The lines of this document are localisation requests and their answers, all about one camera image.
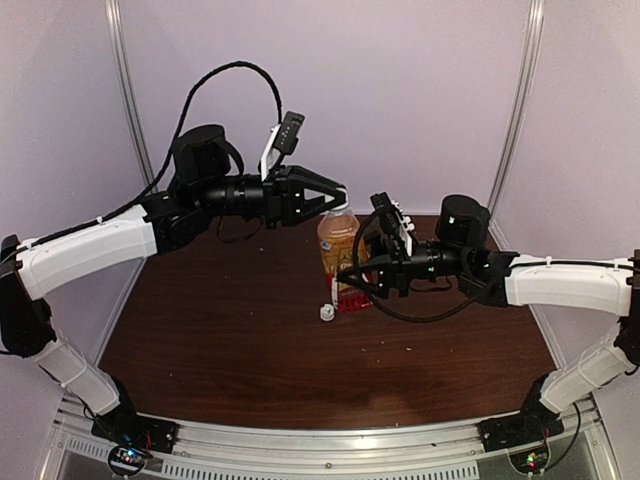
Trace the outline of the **white cap of tea bottle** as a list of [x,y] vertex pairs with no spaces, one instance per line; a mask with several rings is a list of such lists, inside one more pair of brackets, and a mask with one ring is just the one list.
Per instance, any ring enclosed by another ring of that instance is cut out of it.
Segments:
[[348,209],[349,207],[350,207],[350,202],[349,202],[349,199],[346,198],[343,202],[341,202],[340,204],[334,206],[332,208],[332,211],[341,211],[341,210],[344,210],[344,209]]

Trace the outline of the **amber tea bottle red label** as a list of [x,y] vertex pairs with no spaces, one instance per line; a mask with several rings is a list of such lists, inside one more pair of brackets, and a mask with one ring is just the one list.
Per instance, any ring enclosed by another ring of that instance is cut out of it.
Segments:
[[359,228],[360,222],[348,202],[331,209],[317,227],[321,261],[335,313],[353,313],[371,306],[360,289],[338,280],[342,271],[353,266],[353,246]]

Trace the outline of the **white cap of clear bottle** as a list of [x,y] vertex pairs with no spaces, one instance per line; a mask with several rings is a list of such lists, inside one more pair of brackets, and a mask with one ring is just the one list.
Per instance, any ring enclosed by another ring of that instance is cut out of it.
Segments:
[[319,309],[319,317],[323,322],[331,322],[335,319],[335,307],[326,303]]

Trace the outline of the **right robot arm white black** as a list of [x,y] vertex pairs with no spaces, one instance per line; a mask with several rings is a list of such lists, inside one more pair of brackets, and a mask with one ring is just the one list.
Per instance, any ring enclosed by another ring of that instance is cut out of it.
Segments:
[[535,440],[575,401],[639,368],[639,258],[609,261],[534,257],[486,247],[490,212],[475,199],[446,196],[433,241],[418,241],[385,193],[371,198],[372,214],[354,243],[371,257],[339,271],[340,282],[361,289],[374,305],[391,290],[405,297],[412,282],[454,277],[465,303],[506,308],[552,305],[601,311],[618,326],[580,356],[537,380],[513,419],[519,440]]

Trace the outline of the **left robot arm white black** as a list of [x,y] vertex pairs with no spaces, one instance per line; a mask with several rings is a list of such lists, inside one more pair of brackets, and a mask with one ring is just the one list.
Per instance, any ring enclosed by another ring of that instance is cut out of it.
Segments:
[[184,248],[216,218],[258,218],[273,229],[299,225],[344,204],[342,184],[284,165],[297,146],[300,126],[293,117],[272,129],[256,174],[244,172],[242,157],[222,126],[195,127],[172,142],[175,173],[166,190],[78,230],[25,241],[5,238],[1,342],[6,354],[32,360],[104,418],[106,429],[121,443],[137,442],[144,424],[124,387],[55,332],[46,295],[109,267]]

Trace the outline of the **right circuit board with LEDs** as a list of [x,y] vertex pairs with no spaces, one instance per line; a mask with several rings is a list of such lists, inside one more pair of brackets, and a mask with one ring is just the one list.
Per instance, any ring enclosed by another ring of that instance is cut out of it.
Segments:
[[550,454],[547,450],[521,450],[509,454],[511,466],[516,472],[526,476],[533,476],[543,472],[549,463]]

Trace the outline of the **circuit board with leds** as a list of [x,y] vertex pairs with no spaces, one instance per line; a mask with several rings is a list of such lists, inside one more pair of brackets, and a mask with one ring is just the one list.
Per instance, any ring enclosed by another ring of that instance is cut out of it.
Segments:
[[115,446],[108,453],[107,465],[118,476],[133,476],[145,468],[149,458],[149,454],[132,447]]
[[516,472],[526,476],[533,476],[543,472],[549,463],[550,454],[547,450],[521,450],[509,454],[511,466]]

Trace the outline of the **left circuit board with LEDs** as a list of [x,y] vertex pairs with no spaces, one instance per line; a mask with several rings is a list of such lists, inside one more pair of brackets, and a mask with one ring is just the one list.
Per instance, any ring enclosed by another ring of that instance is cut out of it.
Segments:
[[149,454],[132,447],[115,446],[108,453],[107,465],[118,476],[133,476],[145,468],[149,458]]

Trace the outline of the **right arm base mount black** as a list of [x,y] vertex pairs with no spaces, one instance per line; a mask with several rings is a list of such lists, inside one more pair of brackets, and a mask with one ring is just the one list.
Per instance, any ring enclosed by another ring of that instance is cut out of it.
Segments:
[[486,452],[542,442],[548,435],[564,432],[560,414],[541,403],[542,386],[547,377],[543,375],[533,383],[518,413],[488,418],[478,424]]

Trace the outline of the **left aluminium frame post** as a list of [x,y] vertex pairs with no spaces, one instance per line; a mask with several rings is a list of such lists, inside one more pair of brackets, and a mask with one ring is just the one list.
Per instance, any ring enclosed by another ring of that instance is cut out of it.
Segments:
[[120,2],[117,0],[106,0],[105,13],[113,57],[115,60],[116,75],[124,105],[125,120],[129,129],[135,158],[140,168],[143,183],[145,186],[148,186],[154,178],[154,171],[151,165],[136,101],[133,78],[127,54]]

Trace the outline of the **aluminium frame post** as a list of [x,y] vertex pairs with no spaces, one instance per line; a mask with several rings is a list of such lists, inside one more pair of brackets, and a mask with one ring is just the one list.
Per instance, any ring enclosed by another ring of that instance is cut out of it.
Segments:
[[530,96],[537,70],[544,30],[543,0],[531,0],[526,21],[526,29],[521,55],[514,101],[507,124],[500,160],[490,192],[488,209],[494,215],[504,192],[509,170],[515,156],[518,139],[524,122],[526,104]]
[[135,158],[140,168],[143,183],[145,186],[148,186],[154,178],[154,171],[151,165],[136,101],[133,78],[127,54],[120,2],[117,0],[106,0],[105,13],[113,57],[115,60],[116,75],[124,105],[125,120],[129,129]]

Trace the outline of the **front aluminium rail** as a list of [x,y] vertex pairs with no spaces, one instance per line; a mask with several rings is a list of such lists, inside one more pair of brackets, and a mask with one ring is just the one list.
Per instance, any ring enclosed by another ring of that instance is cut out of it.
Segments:
[[[131,479],[621,479],[593,402],[567,456],[542,475],[511,463],[530,444],[489,452],[474,420],[363,430],[277,430],[178,422],[173,451],[153,453]],[[107,464],[112,444],[91,435],[75,401],[55,416],[36,479],[122,479]]]

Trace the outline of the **right aluminium frame post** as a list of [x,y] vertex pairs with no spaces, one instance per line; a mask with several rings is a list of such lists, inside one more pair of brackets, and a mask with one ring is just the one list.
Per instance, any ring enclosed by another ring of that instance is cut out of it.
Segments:
[[526,104],[530,96],[537,70],[544,30],[543,0],[531,0],[526,21],[526,29],[521,55],[514,101],[507,124],[500,160],[490,192],[488,209],[494,215],[504,192],[509,170],[515,156],[518,139],[524,122]]

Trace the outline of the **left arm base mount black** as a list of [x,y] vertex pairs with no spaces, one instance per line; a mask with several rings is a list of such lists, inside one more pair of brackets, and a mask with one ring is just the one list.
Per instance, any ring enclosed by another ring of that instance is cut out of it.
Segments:
[[140,415],[124,385],[112,377],[118,392],[118,405],[93,419],[91,433],[126,447],[171,454],[178,426],[173,421]]

